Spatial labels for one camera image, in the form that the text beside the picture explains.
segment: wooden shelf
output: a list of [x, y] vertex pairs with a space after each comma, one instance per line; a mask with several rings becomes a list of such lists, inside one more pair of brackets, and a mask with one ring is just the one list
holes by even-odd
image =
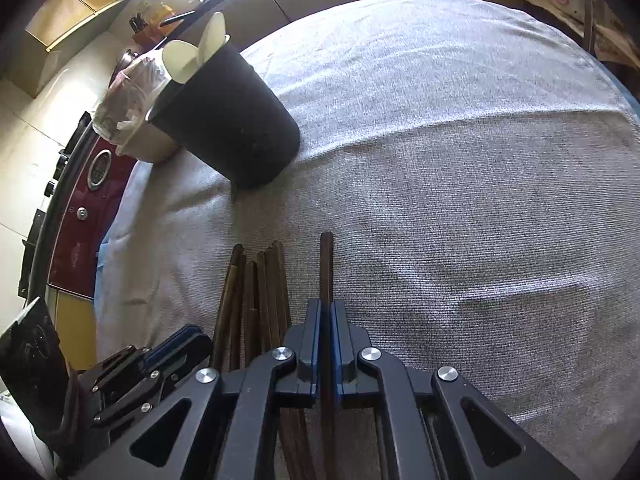
[[[524, 0], [533, 6], [546, 10], [571, 28], [578, 36], [584, 37], [584, 25], [558, 9], [552, 0]], [[596, 57], [601, 61], [626, 64], [640, 70], [640, 57], [636, 55], [633, 44], [616, 30], [596, 24]]]
[[35, 98], [73, 56], [106, 30], [128, 0], [47, 0], [18, 38], [6, 74]]

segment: dark wooden chopstick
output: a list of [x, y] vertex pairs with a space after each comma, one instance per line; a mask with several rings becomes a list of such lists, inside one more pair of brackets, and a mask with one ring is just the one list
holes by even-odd
[[[284, 261], [282, 243], [275, 241], [267, 252], [269, 273], [274, 289], [276, 314], [278, 316], [278, 335], [282, 345], [284, 335], [291, 326], [289, 310], [289, 293], [287, 290], [287, 271]], [[287, 469], [291, 480], [316, 480], [311, 449], [306, 432], [305, 413], [294, 408], [280, 410], [280, 440], [287, 461]]]
[[222, 364], [225, 359], [226, 342], [230, 329], [231, 314], [233, 311], [234, 295], [236, 293], [236, 283], [238, 280], [238, 265], [242, 263], [244, 257], [244, 247], [236, 244], [231, 253], [231, 259], [226, 269], [225, 284], [222, 288], [220, 306], [216, 316], [216, 328], [213, 334], [213, 349], [209, 358], [209, 366], [222, 371]]
[[[262, 352], [282, 346], [291, 326], [284, 248], [279, 241], [247, 262], [242, 245], [236, 245], [225, 284], [209, 366], [222, 371], [226, 343], [229, 368], [240, 366], [241, 326], [244, 330], [244, 364]], [[316, 480], [303, 410], [280, 410], [280, 441], [291, 480]]]
[[244, 292], [242, 294], [242, 328], [244, 329], [244, 366], [260, 355], [260, 327], [258, 326], [258, 276], [255, 262], [247, 262], [244, 268]]
[[242, 292], [244, 289], [244, 270], [246, 267], [246, 256], [241, 254], [238, 260], [238, 270], [236, 271], [236, 282], [234, 283], [233, 297], [231, 300], [231, 320], [229, 321], [229, 371], [240, 368], [240, 338], [242, 321]]
[[329, 307], [334, 300], [334, 234], [324, 232], [320, 235], [320, 301], [321, 331], [320, 348], [322, 369], [320, 373], [320, 413], [322, 433], [322, 454], [324, 471], [329, 479], [337, 479], [335, 460], [335, 393], [334, 371], [331, 370], [331, 332]]

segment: black container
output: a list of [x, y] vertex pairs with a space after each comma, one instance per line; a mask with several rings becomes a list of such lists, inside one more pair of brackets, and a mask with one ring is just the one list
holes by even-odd
[[296, 121], [228, 41], [186, 84], [169, 82], [146, 118], [245, 189], [273, 180], [300, 146]]

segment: white tablecloth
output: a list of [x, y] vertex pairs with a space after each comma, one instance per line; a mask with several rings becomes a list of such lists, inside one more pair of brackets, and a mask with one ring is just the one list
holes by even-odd
[[[236, 196], [184, 150], [137, 164], [104, 253], [100, 357], [212, 332], [236, 242], [283, 241], [300, 321], [331, 230], [335, 297], [377, 346], [455, 366], [578, 476], [612, 478], [640, 437], [639, 123], [597, 63], [477, 0], [347, 4], [244, 56], [300, 153]], [[373, 476], [345, 417], [344, 478]]]

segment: black metal bracket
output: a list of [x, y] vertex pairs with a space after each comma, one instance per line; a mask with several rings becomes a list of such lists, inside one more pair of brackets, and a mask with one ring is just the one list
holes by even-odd
[[[94, 415], [87, 432], [94, 447], [85, 444], [84, 452], [92, 460], [73, 478], [177, 480], [211, 478], [215, 472], [217, 478], [272, 478], [278, 409], [311, 407], [316, 398], [319, 328], [320, 303], [310, 300], [305, 322], [286, 333], [286, 346], [223, 375], [200, 368], [208, 355], [197, 363], [188, 360], [180, 368], [189, 368], [187, 376], [165, 397], [162, 384], [181, 362], [178, 356], [202, 336], [193, 328], [183, 328], [151, 352], [125, 349], [97, 371], [89, 370], [88, 382], [92, 389], [98, 386], [95, 396], [103, 388], [112, 392], [118, 374], [129, 378], [127, 385], [133, 380], [128, 370], [139, 369], [140, 378]], [[154, 368], [150, 375], [149, 368]], [[124, 413], [131, 423], [119, 431]]]
[[343, 302], [330, 316], [338, 405], [374, 408], [383, 478], [577, 479], [455, 368], [407, 368], [347, 322]]
[[[373, 408], [384, 479], [575, 480], [454, 368], [405, 367], [348, 322], [341, 301], [326, 322], [335, 405]], [[279, 410], [316, 402], [320, 331], [321, 303], [309, 300], [284, 346], [248, 368], [221, 375], [207, 367], [211, 340], [187, 325], [153, 350], [130, 346], [76, 378], [62, 369], [46, 306], [35, 301], [0, 337], [0, 364], [72, 478], [266, 480], [274, 478]], [[34, 372], [27, 381], [26, 368]], [[57, 395], [67, 392], [56, 404], [64, 413], [42, 409], [42, 378], [52, 373]]]
[[33, 265], [33, 255], [36, 251], [36, 244], [38, 243], [38, 237], [40, 236], [40, 229], [42, 227], [44, 215], [44, 211], [36, 209], [36, 213], [33, 215], [33, 222], [31, 222], [31, 227], [29, 229], [29, 235], [26, 240], [22, 241], [22, 244], [24, 245], [24, 252], [22, 253], [20, 281], [18, 282], [18, 296], [25, 300], [27, 299], [27, 293], [29, 291], [29, 276], [31, 274], [31, 266]]

